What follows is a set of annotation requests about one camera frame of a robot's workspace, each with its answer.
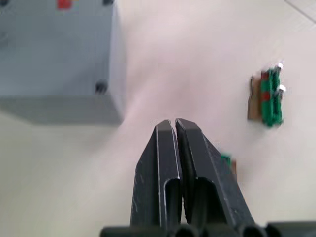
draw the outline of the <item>black screw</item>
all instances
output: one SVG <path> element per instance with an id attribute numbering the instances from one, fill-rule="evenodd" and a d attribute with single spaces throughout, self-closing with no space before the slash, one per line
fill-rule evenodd
<path id="1" fill-rule="evenodd" d="M 104 82 L 97 82 L 95 84 L 94 92 L 98 95 L 103 95 L 107 91 L 108 87 Z"/>
<path id="2" fill-rule="evenodd" d="M 103 5 L 113 4 L 114 0 L 103 0 Z"/>
<path id="3" fill-rule="evenodd" d="M 0 6 L 7 6 L 9 3 L 9 0 L 0 0 Z"/>

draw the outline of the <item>gray box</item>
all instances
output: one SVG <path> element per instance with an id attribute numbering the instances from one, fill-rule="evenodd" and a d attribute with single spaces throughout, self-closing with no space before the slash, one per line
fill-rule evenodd
<path id="1" fill-rule="evenodd" d="M 0 8 L 0 110 L 39 124 L 114 124 L 126 106 L 115 3 L 11 0 Z"/>

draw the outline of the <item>green component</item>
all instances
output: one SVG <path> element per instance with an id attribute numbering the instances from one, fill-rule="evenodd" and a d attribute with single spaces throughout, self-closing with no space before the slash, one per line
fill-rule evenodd
<path id="1" fill-rule="evenodd" d="M 230 168 L 232 167 L 232 159 L 230 156 L 222 154 L 222 160 L 225 161 Z"/>
<path id="2" fill-rule="evenodd" d="M 283 123 L 282 98 L 279 94 L 276 94 L 277 87 L 280 85 L 280 71 L 277 68 L 269 69 L 266 74 L 269 75 L 269 78 L 261 80 L 260 93 L 262 96 L 269 95 L 269 99 L 262 98 L 261 117 L 263 124 L 272 127 Z"/>

